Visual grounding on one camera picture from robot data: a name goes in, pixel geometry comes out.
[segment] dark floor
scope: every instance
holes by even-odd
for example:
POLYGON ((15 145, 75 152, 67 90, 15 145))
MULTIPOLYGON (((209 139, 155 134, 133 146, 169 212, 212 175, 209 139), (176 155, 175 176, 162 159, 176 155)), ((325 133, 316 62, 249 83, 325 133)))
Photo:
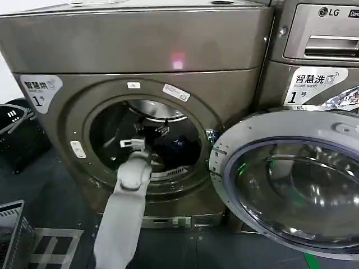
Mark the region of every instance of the dark floor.
MULTIPOLYGON (((20 175, 13 175, 6 166, 1 168, 0 203, 19 199, 26 201, 27 218, 34 227, 84 230, 70 268, 94 268, 91 253, 99 220, 54 151, 44 154, 20 175)), ((359 268, 359 262, 318 259, 320 268, 359 268)), ((302 253, 261 235, 143 230, 129 268, 305 269, 309 266, 302 253)))

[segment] black basket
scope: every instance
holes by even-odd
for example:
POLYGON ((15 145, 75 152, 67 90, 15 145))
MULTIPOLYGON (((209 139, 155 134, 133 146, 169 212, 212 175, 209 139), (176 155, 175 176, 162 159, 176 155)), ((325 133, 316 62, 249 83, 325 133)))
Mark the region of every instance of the black basket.
POLYGON ((51 143, 24 98, 7 104, 26 110, 0 106, 0 156, 18 174, 49 150, 51 143))

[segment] gray washing machine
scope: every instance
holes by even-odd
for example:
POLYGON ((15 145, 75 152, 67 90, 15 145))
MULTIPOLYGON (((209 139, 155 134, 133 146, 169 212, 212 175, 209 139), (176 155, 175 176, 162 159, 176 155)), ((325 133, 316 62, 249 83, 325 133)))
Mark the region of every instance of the gray washing machine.
POLYGON ((358 11, 359 1, 282 2, 256 97, 263 112, 210 155, 217 192, 247 225, 347 260, 359 260, 358 11))
POLYGON ((225 207, 209 153, 252 102, 269 2, 55 6, 1 16, 1 51, 94 210, 131 152, 120 141, 145 136, 154 172, 143 227, 216 225, 225 207))

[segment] open washer door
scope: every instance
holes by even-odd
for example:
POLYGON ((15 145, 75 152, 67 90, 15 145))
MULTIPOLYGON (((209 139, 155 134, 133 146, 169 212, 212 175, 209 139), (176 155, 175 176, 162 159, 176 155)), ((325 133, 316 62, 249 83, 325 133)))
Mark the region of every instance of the open washer door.
POLYGON ((359 260, 359 118, 280 110, 244 119, 217 140, 211 179, 247 225, 288 247, 359 260))

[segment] wire basket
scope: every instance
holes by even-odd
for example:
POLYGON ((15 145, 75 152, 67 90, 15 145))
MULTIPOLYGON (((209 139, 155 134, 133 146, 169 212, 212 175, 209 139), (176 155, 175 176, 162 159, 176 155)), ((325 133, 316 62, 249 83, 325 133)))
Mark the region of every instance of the wire basket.
POLYGON ((15 174, 50 147, 47 135, 25 99, 0 105, 0 156, 15 174))
POLYGON ((23 216, 24 201, 0 206, 0 269, 26 268, 35 231, 23 216))

